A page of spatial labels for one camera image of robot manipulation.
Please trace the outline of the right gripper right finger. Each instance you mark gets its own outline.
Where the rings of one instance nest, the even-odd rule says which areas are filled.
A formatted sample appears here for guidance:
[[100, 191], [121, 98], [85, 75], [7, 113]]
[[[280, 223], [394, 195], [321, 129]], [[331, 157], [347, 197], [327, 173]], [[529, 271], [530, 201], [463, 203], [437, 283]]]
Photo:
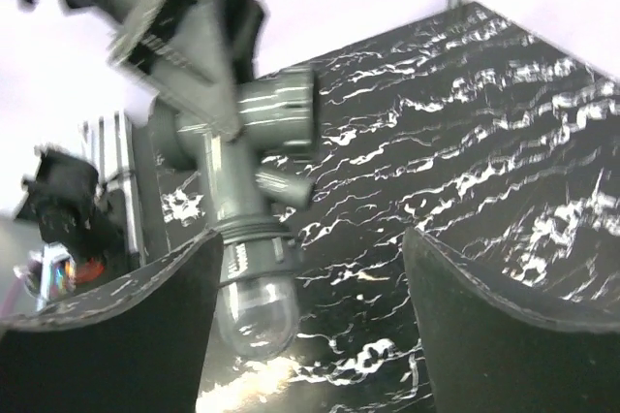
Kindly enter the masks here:
[[402, 251], [437, 411], [618, 411], [618, 308], [527, 287], [414, 228]]

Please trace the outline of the dark grey pipe tee fitting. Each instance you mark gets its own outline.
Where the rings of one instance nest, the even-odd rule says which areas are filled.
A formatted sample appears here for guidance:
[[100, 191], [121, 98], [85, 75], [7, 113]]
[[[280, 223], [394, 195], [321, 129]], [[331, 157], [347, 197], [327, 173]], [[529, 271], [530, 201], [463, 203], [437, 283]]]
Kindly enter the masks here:
[[195, 170], [207, 225], [224, 241], [221, 286], [264, 276], [293, 274], [296, 235], [272, 213], [280, 203], [310, 206], [315, 182], [263, 166], [267, 156], [309, 162], [318, 151], [319, 95], [308, 66], [281, 70], [239, 88], [242, 134], [227, 143], [192, 115], [156, 101], [148, 126], [156, 152], [180, 171]]

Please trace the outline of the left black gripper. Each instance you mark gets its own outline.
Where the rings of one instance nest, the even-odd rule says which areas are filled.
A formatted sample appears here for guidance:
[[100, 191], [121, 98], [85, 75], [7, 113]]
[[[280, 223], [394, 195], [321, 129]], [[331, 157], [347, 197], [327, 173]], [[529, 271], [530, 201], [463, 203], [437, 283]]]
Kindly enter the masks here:
[[223, 0], [65, 2], [72, 9], [94, 6], [120, 25], [110, 49], [112, 62], [223, 139], [238, 136], [235, 79], [246, 83], [255, 78], [255, 48], [265, 19], [259, 1], [224, 0], [224, 6]]

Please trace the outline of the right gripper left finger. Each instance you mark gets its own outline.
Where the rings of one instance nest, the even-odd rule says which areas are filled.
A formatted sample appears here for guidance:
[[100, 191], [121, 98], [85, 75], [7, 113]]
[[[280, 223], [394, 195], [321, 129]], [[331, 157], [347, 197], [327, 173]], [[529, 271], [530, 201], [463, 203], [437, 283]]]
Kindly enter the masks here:
[[4, 412], [192, 412], [223, 240], [161, 259], [32, 315], [1, 321]]

